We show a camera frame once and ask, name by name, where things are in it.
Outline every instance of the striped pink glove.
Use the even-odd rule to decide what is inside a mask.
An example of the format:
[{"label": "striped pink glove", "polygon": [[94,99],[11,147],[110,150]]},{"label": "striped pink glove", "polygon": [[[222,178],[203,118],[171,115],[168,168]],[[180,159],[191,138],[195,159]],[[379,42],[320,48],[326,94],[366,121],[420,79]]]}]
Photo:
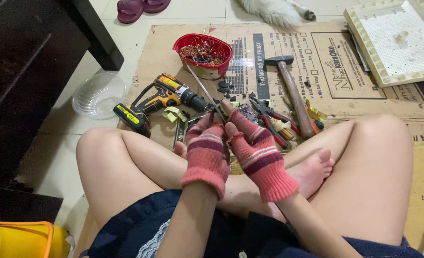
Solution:
[{"label": "striped pink glove", "polygon": [[243,171],[260,190],[263,202],[277,202],[298,190],[298,182],[284,169],[284,158],[272,133],[247,120],[237,109],[230,121],[238,128],[229,143]]},{"label": "striped pink glove", "polygon": [[185,135],[188,168],[182,178],[182,187],[195,181],[204,181],[215,187],[218,199],[225,195],[229,175],[229,151],[223,144],[225,127],[218,114],[208,113]]}]

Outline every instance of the hammer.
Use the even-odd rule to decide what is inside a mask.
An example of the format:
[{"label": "hammer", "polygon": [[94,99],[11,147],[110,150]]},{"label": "hammer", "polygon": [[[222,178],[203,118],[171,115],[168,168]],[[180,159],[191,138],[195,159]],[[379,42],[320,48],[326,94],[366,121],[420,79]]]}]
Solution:
[{"label": "hammer", "polygon": [[275,56],[268,59],[265,59],[265,65],[277,66],[282,78],[285,82],[285,88],[289,92],[290,100],[296,112],[296,117],[298,118],[298,123],[300,126],[301,137],[308,139],[315,135],[314,130],[312,129],[311,121],[309,120],[309,115],[304,108],[303,100],[301,99],[300,92],[293,80],[292,75],[289,70],[287,70],[287,64],[293,63],[293,56]]}]

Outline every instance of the sandal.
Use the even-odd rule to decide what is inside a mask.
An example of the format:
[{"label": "sandal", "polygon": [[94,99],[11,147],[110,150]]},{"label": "sandal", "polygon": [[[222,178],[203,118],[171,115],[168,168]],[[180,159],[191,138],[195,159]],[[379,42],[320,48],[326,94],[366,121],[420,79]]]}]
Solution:
[{"label": "sandal", "polygon": [[171,0],[143,0],[144,11],[147,13],[161,12],[166,9]]},{"label": "sandal", "polygon": [[144,12],[142,0],[119,0],[117,3],[118,20],[121,23],[133,23]]}]

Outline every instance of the person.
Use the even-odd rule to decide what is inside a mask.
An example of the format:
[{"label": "person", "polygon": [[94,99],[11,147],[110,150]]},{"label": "person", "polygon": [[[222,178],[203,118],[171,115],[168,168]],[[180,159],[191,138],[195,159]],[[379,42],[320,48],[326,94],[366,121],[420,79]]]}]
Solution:
[{"label": "person", "polygon": [[[413,149],[401,120],[346,121],[282,157],[222,106],[225,126],[210,113],[172,152],[130,131],[83,134],[78,170],[101,228],[90,257],[423,257],[403,236]],[[227,143],[246,174],[228,177]]]}]

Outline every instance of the pliers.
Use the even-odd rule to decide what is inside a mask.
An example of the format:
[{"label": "pliers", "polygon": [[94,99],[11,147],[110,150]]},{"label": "pliers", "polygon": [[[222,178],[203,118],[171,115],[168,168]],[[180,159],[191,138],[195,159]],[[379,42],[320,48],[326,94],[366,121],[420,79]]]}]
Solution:
[{"label": "pliers", "polygon": [[271,117],[277,120],[281,120],[284,123],[290,122],[290,128],[300,135],[300,130],[295,125],[295,122],[293,120],[275,112],[273,108],[268,108],[262,101],[260,101],[256,97],[250,97],[249,100],[250,103],[252,103],[253,108],[260,114],[260,118],[265,123],[266,128],[272,133],[272,135],[274,135],[274,139],[282,148],[286,149],[289,145],[284,140],[284,138],[282,138],[282,136],[280,136],[280,134],[276,131],[274,126],[272,126]]}]

